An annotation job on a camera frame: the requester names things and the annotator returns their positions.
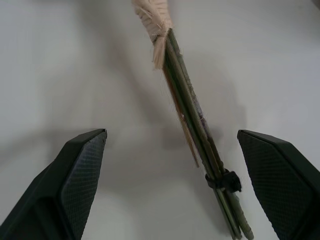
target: bundle of sticks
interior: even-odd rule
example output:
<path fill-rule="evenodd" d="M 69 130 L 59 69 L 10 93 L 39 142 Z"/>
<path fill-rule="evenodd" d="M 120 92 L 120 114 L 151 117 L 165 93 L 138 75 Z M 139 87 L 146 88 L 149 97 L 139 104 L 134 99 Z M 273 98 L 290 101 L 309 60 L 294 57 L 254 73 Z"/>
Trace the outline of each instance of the bundle of sticks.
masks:
<path fill-rule="evenodd" d="M 206 180 L 213 189 L 232 239 L 254 239 L 235 192 L 241 183 L 234 172 L 224 168 L 206 120 L 194 93 L 188 72 L 173 32 L 167 0 L 132 0 L 153 42 L 153 62 L 162 69 L 176 112 L 197 163 L 197 154 L 206 171 Z"/>

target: white surface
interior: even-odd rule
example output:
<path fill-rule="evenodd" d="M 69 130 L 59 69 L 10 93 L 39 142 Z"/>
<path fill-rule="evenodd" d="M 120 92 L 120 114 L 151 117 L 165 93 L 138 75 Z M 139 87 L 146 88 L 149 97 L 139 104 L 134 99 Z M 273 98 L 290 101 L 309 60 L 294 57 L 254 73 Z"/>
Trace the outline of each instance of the white surface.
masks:
<path fill-rule="evenodd" d="M 277 239 L 238 129 L 320 169 L 320 11 L 310 0 L 171 0 L 195 92 L 257 240 Z M 63 144 L 109 136 L 84 240 L 230 239 L 129 0 L 0 1 L 0 222 Z"/>

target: textured gripper pad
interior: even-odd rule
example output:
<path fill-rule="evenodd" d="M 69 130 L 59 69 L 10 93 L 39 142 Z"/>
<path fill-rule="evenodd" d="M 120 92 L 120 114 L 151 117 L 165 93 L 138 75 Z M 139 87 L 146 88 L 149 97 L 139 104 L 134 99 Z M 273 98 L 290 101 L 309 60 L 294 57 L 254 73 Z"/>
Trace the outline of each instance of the textured gripper pad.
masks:
<path fill-rule="evenodd" d="M 313 192 L 270 143 L 239 132 L 253 189 L 280 240 L 295 239 L 310 210 Z"/>
<path fill-rule="evenodd" d="M 87 142 L 75 161 L 60 200 L 76 240 L 80 240 L 97 191 L 107 133 Z"/>

